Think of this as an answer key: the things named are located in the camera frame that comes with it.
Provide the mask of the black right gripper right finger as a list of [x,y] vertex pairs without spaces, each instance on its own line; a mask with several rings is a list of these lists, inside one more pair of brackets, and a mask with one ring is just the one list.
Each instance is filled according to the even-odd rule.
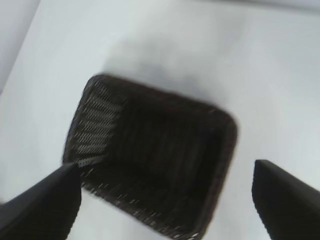
[[272,240],[320,238],[320,192],[271,161],[254,162],[255,209]]

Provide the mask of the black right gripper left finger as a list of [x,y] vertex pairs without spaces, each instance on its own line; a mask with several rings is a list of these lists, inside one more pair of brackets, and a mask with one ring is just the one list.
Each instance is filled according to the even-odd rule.
[[80,170],[74,163],[64,164],[0,207],[0,238],[65,240],[81,201]]

